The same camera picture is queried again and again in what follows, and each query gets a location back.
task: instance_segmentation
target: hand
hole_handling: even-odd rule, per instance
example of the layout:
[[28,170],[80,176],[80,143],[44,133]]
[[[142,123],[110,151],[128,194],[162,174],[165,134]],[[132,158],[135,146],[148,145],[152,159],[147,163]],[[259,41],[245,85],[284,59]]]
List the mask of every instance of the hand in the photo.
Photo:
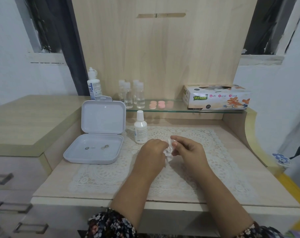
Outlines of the hand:
[[165,166],[165,155],[163,151],[169,144],[160,139],[151,139],[145,143],[137,155],[132,174],[146,178],[150,183],[161,172]]
[[176,135],[172,135],[171,139],[177,141],[172,143],[174,147],[172,155],[182,156],[186,168],[196,180],[202,172],[210,170],[204,148],[200,143]]

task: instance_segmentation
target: yellow fabric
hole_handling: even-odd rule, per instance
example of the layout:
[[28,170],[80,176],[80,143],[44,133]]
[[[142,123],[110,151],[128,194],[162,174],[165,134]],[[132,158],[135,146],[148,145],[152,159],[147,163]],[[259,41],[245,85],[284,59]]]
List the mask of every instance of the yellow fabric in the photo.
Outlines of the yellow fabric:
[[[277,179],[287,189],[287,191],[300,203],[300,188],[286,174],[280,174]],[[297,222],[292,230],[300,231],[300,221]]]

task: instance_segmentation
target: black floral fabric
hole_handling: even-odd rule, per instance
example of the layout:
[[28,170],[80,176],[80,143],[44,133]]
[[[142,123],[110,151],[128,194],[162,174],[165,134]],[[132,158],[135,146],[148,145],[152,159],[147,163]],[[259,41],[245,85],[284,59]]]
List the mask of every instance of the black floral fabric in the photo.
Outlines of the black floral fabric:
[[[137,231],[120,213],[108,208],[105,212],[88,220],[88,231],[85,238],[135,238]],[[254,222],[248,229],[235,238],[283,238],[283,235],[272,227],[259,226]]]

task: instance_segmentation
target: white lace placemat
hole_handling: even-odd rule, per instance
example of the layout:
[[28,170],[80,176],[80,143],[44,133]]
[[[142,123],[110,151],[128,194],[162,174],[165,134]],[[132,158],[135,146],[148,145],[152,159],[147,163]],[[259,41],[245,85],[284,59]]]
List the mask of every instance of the white lace placemat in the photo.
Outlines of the white lace placemat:
[[[132,170],[142,144],[134,141],[134,127],[126,126],[118,160],[108,165],[82,164],[69,184],[69,191],[109,194],[112,197]],[[167,140],[171,135],[190,138],[203,145],[208,163],[235,198],[253,204],[257,194],[223,146],[208,128],[148,126],[149,139]],[[187,174],[181,156],[170,161],[151,185],[148,200],[173,202],[204,202],[201,189]]]

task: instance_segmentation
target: white tissue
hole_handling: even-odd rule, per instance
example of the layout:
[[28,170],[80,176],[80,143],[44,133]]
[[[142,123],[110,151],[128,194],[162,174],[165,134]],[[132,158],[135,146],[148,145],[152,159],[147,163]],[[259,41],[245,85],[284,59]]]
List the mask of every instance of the white tissue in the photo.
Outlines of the white tissue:
[[166,148],[163,153],[165,154],[165,166],[172,160],[173,155],[172,152],[174,150],[174,147],[172,146],[172,142],[176,142],[174,139],[168,139],[168,148]]

